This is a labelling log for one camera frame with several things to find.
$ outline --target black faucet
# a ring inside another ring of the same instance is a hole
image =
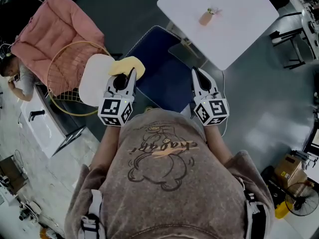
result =
[[[43,114],[45,114],[45,110],[30,112],[30,116],[29,116],[28,120],[29,120],[29,122],[30,122],[30,120],[33,121],[35,116],[43,115]]]

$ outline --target sleeping person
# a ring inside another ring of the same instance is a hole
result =
[[[32,99],[34,85],[41,83],[37,76],[14,55],[2,59],[0,64],[0,75],[3,77],[10,77],[8,81],[10,90],[17,98],[27,102]],[[15,87],[14,81],[20,81],[21,89]]]

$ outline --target gray t-shirt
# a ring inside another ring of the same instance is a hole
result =
[[[19,70],[22,93],[25,96],[32,95],[34,85],[40,83],[40,80],[21,62],[19,63]]]
[[[237,178],[274,218],[271,195],[249,155],[225,166],[210,152],[200,128],[183,115],[154,109],[121,130],[107,174],[83,165],[65,221],[77,239],[81,215],[103,194],[101,223],[108,239],[239,239],[246,232],[245,195]]]

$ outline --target person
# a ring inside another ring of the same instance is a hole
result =
[[[245,238],[241,180],[272,221],[272,197],[246,151],[233,156],[216,125],[205,126],[203,133],[181,114],[152,109],[122,129],[106,128],[91,165],[82,165],[65,235],[97,238],[80,236],[79,230],[98,190],[105,229],[99,238]]]
[[[31,101],[34,84],[40,83],[40,80],[33,74],[20,59],[14,55],[5,57],[0,63],[0,75],[10,77],[8,87],[17,98],[23,101]],[[17,77],[21,82],[21,89],[16,88],[14,77]]]

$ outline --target gray floor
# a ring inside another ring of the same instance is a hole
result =
[[[78,0],[82,9],[104,32],[110,52],[126,53],[153,25],[166,26],[168,19],[156,6],[157,0]],[[289,13],[288,5],[280,13]],[[267,36],[274,29],[288,31],[298,27],[297,16],[284,18],[266,31],[225,73],[225,94],[230,105],[225,141],[233,153],[249,151],[257,168],[274,164],[290,149],[301,149],[313,126],[313,71],[316,64],[294,70],[283,68],[293,55],[291,47],[274,49]],[[178,57],[192,66],[196,61],[178,48]],[[222,74],[211,64],[204,69],[222,90]],[[45,214],[43,221],[58,224],[61,231],[80,165],[89,164],[97,139],[86,130],[67,148],[47,159],[26,123],[17,126],[20,102],[2,86],[3,110],[0,110],[0,154],[5,158],[19,149],[29,176],[23,193],[35,200]]]

